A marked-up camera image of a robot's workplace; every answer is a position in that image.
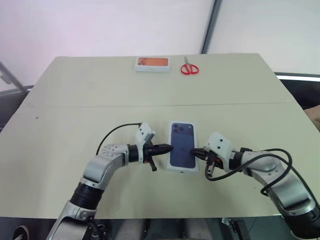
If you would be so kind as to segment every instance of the red scissors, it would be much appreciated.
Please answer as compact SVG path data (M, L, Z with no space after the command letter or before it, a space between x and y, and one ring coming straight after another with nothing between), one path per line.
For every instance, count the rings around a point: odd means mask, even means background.
M190 64L188 58L184 57L185 64L181 67L181 73L184 75L197 74L199 72L199 68L196 65Z

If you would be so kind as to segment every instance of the black cable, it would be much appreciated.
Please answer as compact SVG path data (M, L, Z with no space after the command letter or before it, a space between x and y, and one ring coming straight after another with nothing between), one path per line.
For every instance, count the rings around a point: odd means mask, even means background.
M261 190L260 190L260 193L262 195L265 195L268 197L268 194L267 194L267 189L271 188L273 185L275 185L276 183L278 183L279 181L281 181L289 172L290 170L292 169L292 157L290 155L289 152L287 152L286 150L283 150L281 148L271 148L271 149L266 149L264 151L268 151L268 152L273 152L273 151L279 151L279 152L283 152L287 155L288 157L288 162L286 160L284 160L282 157L281 158L278 158L280 159L282 162L284 162L286 165L287 165L287 168L285 169L285 171L279 176L277 177L275 180L273 180L272 182L270 182L269 184L265 185Z
M264 157L275 157L277 159L282 159L284 160L282 157L278 156L278 155L275 155L275 154L272 154L272 153L266 153L266 154L262 154L262 155L259 155L259 156L255 156L254 158L250 159L249 161L247 161L245 164L242 164L240 166L238 166L237 168L235 168L234 170L222 175L222 176L217 176L217 177L210 177L208 175L208 169L209 169L209 165L207 165L205 167L205 177L206 179L208 179L209 181L218 181L218 180L221 180L221 179L225 179L227 177L230 177L231 175L243 170L244 168L246 168L246 166L252 164L253 162L259 160L259 159L262 159Z
M125 126L141 126L141 123L140 122L137 122L137 123L127 123L127 124L123 124L123 125L120 125L120 126L117 126L115 127L114 129L112 129L107 135L105 135L105 137L101 140L97 150L96 150L96 153L95 155L98 155L99 154L99 151L100 151L100 148L102 146L102 144L104 143L104 141L106 140L106 138L112 133L114 132L115 130L119 129L119 128L122 128L122 127L125 127Z
M283 149L280 149L280 148L272 148L270 149L270 151L282 151ZM288 159L289 159L289 162L288 162L288 167L285 169L285 171L279 176L277 177L274 181L270 182L269 184L267 184L265 187L263 187L260 191L261 194L265 195L268 197L268 194L265 192L267 189L269 189L270 187L272 187L274 184L278 183L279 181L281 181L290 171L290 169L292 168L292 158L290 156L290 154L283 150L282 152L284 152L287 156L288 156ZM209 174L208 174L208 169L209 169L209 164L206 165L205 167L205 177L206 179L208 179L209 181L218 181L218 180L221 180L221 179L225 179L241 170L243 170L246 166L252 164L253 162L261 159L261 158L264 158L264 157L274 157L274 158L277 158L279 160L281 160L282 162L287 162L286 160L284 160L282 157L278 156L278 155L275 155L275 154L272 154L272 153L266 153L266 154L262 154L262 155L259 155L259 156L255 156L254 158L252 158L251 160L247 161L245 164L243 165L240 165L238 166L236 169L228 172L227 174L224 174L222 176L218 176L218 177L210 177Z
M246 166L250 165L251 163L253 163L254 161L258 160L258 159L261 159L261 158L264 158L264 157L275 157L279 160L281 160L284 164L286 164L288 167L286 168L286 170L276 179L274 180L273 182L269 183L268 185L266 185L264 188L261 189L261 193L262 191L265 191L267 190L268 188L270 188L271 186L273 186L274 184L276 184L277 182L279 182L281 179L283 179L288 173L286 172L288 169L289 171L292 170L294 172L294 174L299 178L299 180L302 182L303 186L305 187L305 189L309 192L309 194L311 195L311 197L313 198L315 204L317 205L318 208L320 208L320 205L314 195L314 193L311 191L310 187L308 186L308 184L306 183L306 181L304 180L304 178L300 175L300 173L292 166L292 157L291 155L286 151L286 150L283 150L281 148L271 148L271 149L266 149L265 151L269 151L269 152L272 152L272 151L280 151L280 152L283 152L287 155L288 157L288 160L289 161L286 161L284 160L282 157L278 156L278 155L275 155L275 154L269 154L269 153L266 153L266 154L262 154L260 156L257 156L257 157L254 157L252 158L251 160L249 160L248 162L246 162L245 164L237 167L236 169L232 170L231 172L228 172L227 174L224 174L222 176L218 176L218 177L209 177L208 175L208 168L209 168L209 165L207 165L205 167L205 177L209 180L209 181L218 181L218 180L221 180L221 179L225 179L235 173L237 173L238 171L241 171L242 169L244 169Z

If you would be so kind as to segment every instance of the table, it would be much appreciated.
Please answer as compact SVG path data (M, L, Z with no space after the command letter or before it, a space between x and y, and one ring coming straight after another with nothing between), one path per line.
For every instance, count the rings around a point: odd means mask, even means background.
M172 120L197 128L198 145L218 131L236 149L283 148L320 197L320 134L258 54L189 55L200 73L135 72L135 57L57 57L0 133L0 216L57 218L102 137L147 122L168 142ZM135 127L107 143L134 143ZM111 179L97 218L210 218L277 214L261 185L242 173L210 182L165 171L166 156L131 163Z

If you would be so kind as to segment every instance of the wall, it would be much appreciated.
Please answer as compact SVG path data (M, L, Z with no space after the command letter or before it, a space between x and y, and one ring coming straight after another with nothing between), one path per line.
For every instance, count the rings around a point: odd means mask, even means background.
M211 6L212 0L0 0L0 61L22 84L34 85L56 56L197 54Z
M0 79L0 92L1 91L6 91L6 90L11 90L11 89L15 89L16 86L11 84L6 84L4 81L2 81L2 79Z
M208 52L258 52L275 72L320 74L320 1L222 0Z

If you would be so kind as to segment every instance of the robotic arm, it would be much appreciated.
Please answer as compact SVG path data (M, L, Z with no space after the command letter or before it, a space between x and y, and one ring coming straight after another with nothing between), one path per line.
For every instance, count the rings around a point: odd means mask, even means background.
M165 154L173 149L168 144L153 145L151 139L154 135L155 132L149 125L142 123L136 133L136 145L104 146L101 153L87 164L74 194L65 204L46 239L89 239L91 235L89 226L96 215L102 194L115 171L132 162L150 163L152 171L156 171L152 156Z
M269 151L252 151L248 148L235 151L228 139L214 132L204 148L193 149L191 153L206 161L205 176L210 181L243 170L245 175L253 177L264 186L261 193L270 197L295 236L303 239L320 237L320 207L316 198L290 162L290 167L284 169L282 158ZM215 167L223 169L227 174L212 177ZM288 173L290 168L299 178Z
M152 171L156 171L152 156L173 149L168 144L153 145L151 139L154 135L148 124L143 123L136 133L135 145L104 146L87 164L73 196L65 204L47 240L88 239L97 206L115 171L131 162L150 163ZM204 148L195 148L191 153L206 161L205 177L209 181L221 180L240 171L253 177L264 186L261 193L270 197L294 235L303 239L320 237L320 207L316 198L292 167L292 162L287 162L289 167L284 169L281 161L286 161L269 151L248 148L235 151L228 139L214 132ZM213 177L215 167L223 169L226 174ZM298 177L289 174L290 169Z

